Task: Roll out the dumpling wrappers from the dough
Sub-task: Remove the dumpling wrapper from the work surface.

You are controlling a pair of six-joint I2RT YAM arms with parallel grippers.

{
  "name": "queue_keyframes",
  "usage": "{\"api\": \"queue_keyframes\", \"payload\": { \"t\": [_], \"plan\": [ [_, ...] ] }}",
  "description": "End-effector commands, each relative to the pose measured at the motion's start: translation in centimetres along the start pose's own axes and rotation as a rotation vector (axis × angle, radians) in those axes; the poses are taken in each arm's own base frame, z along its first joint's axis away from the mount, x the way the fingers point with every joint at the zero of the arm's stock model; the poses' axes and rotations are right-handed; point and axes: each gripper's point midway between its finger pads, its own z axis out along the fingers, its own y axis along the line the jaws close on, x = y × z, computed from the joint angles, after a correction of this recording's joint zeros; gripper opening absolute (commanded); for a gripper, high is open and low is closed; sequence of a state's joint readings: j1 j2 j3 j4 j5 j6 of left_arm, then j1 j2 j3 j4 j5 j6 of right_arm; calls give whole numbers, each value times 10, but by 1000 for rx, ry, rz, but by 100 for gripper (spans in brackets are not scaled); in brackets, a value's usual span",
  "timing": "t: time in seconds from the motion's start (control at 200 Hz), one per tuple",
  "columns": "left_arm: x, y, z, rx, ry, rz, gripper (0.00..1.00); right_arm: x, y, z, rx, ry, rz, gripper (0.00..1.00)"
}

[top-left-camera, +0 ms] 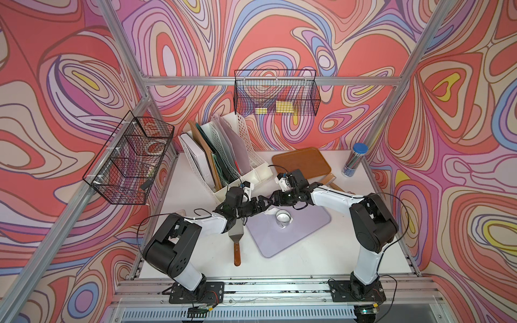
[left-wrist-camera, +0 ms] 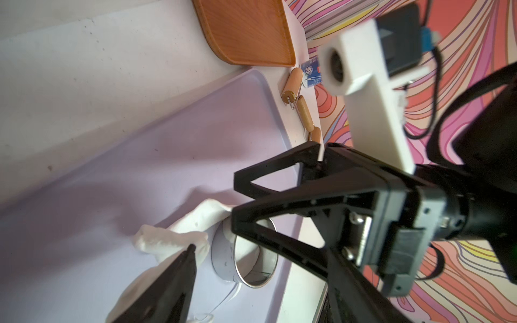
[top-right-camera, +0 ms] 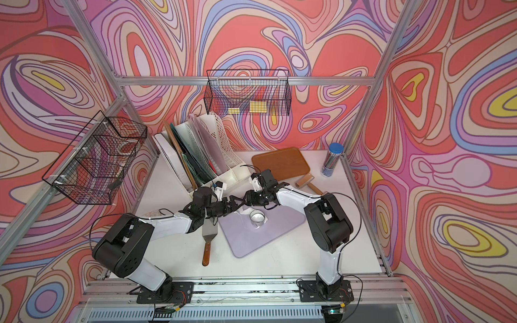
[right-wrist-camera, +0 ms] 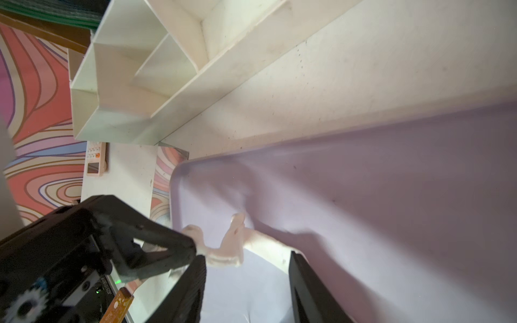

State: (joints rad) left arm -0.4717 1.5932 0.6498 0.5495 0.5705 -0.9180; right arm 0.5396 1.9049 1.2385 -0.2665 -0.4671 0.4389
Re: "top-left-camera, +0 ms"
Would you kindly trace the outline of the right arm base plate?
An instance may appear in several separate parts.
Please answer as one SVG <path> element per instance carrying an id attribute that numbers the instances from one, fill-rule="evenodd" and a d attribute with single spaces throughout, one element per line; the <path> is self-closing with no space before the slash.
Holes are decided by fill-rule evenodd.
<path id="1" fill-rule="evenodd" d="M 379 279 L 370 285 L 363 285 L 360 281 L 335 280 L 327 281 L 333 302 L 367 302 L 382 304 L 386 295 Z"/>

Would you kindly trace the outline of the white dough piece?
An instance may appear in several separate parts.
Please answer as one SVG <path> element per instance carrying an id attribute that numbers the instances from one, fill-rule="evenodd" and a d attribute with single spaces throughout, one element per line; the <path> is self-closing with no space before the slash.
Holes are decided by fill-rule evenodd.
<path id="1" fill-rule="evenodd" d="M 281 223 L 281 225 L 287 226 L 291 221 L 291 217 L 286 213 L 282 213 L 277 216 L 277 221 Z"/>

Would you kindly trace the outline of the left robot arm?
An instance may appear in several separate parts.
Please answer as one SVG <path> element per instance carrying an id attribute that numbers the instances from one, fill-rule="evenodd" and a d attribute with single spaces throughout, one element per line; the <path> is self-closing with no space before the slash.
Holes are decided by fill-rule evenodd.
<path id="1" fill-rule="evenodd" d="M 193 219 L 169 214 L 141 251 L 142 257 L 185 291 L 203 293 L 206 277 L 191 264 L 198 239 L 225 234 L 242 219 L 258 215 L 277 203 L 274 195 L 252 197 L 249 188 L 232 187 L 208 216 Z"/>

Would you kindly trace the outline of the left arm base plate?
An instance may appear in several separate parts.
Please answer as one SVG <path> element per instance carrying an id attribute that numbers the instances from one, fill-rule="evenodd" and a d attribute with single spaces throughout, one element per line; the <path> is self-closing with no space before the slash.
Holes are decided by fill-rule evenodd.
<path id="1" fill-rule="evenodd" d="M 209 304 L 215 305 L 223 302 L 225 283 L 222 281 L 209 281 L 199 285 L 195 291 L 189 291 L 179 283 L 162 292 L 168 296 L 170 304 Z"/>

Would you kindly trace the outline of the purple cutting board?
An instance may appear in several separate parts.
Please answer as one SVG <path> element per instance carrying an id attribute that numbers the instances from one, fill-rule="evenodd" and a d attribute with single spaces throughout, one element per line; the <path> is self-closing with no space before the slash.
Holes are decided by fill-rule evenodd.
<path id="1" fill-rule="evenodd" d="M 292 223 L 281 229 L 275 214 L 286 210 L 292 216 Z M 301 210 L 292 207 L 272 207 L 248 218 L 246 227 L 259 252 L 265 258 L 272 258 L 297 244 L 304 238 L 331 223 L 331 215 L 324 207 L 308 206 Z"/>

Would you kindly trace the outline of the wooden dough roller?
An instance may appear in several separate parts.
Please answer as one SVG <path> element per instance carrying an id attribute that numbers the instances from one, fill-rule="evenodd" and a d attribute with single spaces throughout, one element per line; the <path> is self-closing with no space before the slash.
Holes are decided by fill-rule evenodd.
<path id="1" fill-rule="evenodd" d="M 329 173 L 320 182 L 323 185 L 330 187 L 336 191 L 344 192 L 344 190 L 341 187 L 339 187 L 337 184 L 335 184 L 335 181 L 336 181 L 336 176 L 333 173 Z"/>

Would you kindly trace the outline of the small glass bowl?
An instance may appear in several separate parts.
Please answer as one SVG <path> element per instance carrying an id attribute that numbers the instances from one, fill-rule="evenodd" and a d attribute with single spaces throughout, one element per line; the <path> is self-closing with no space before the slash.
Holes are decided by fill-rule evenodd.
<path id="1" fill-rule="evenodd" d="M 292 216 L 290 215 L 290 213 L 288 211 L 280 209 L 275 214 L 275 220 L 276 220 L 277 225 L 281 229 L 284 229 L 287 226 L 289 226 L 290 223 L 292 223 Z"/>

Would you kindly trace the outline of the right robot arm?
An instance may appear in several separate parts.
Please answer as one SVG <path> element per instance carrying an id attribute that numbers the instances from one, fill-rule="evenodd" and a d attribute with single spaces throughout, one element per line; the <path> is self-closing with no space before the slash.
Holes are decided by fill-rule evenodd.
<path id="1" fill-rule="evenodd" d="M 352 195 L 328 187 L 320 182 L 309 183 L 300 170 L 277 176 L 279 189 L 269 196 L 260 196 L 264 209 L 272 206 L 293 207 L 298 203 L 348 211 L 355 237 L 360 244 L 358 262 L 351 280 L 363 286 L 378 280 L 378 269 L 385 250 L 394 241 L 399 225 L 380 195 Z"/>

